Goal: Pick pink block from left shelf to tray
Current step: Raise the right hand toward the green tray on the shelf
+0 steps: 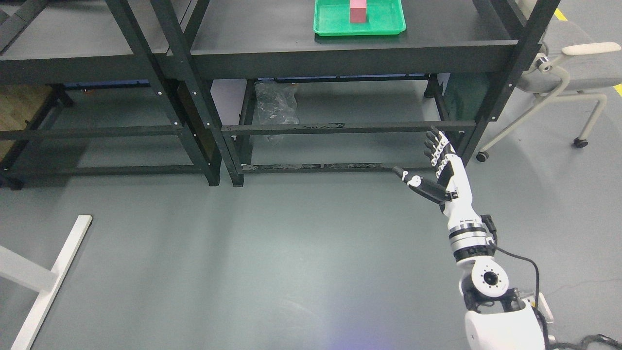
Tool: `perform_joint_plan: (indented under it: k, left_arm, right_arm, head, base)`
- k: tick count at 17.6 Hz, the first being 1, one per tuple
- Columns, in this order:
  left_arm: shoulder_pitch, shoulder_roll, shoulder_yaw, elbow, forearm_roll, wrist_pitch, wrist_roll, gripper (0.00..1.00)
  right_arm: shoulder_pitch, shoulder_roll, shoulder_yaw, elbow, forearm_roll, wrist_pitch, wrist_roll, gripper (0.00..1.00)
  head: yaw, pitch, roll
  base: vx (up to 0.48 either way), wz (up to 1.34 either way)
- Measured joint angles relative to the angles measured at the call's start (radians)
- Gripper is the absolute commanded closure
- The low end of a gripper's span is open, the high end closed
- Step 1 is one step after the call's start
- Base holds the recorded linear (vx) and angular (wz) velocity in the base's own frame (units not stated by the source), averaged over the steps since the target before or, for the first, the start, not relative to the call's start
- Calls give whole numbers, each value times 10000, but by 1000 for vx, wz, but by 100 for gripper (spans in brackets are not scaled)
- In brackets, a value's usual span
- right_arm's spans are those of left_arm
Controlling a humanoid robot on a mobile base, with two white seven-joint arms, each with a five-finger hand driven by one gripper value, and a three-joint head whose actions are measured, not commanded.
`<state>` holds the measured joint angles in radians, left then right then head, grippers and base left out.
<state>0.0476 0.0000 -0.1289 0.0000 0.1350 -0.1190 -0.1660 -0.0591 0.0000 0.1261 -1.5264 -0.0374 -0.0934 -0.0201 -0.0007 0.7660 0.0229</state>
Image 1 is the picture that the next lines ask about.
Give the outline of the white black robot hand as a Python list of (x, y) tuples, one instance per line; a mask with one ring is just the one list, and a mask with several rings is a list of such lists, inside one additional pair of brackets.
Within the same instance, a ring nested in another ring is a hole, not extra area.
[(435, 180), (398, 166), (392, 169), (393, 172), (409, 189), (439, 206), (448, 218), (451, 232), (482, 226), (482, 220), (472, 206), (473, 195), (462, 158), (440, 129), (431, 127), (426, 138), (424, 154), (435, 169)]

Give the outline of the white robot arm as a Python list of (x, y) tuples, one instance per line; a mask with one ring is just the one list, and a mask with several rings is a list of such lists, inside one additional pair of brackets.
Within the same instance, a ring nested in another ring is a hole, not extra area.
[(449, 243), (463, 274), (458, 283), (466, 308), (465, 334), (472, 350), (548, 350), (547, 329), (554, 321), (540, 290), (511, 288), (509, 277), (495, 261), (501, 249), (489, 215), (479, 221), (449, 224)]

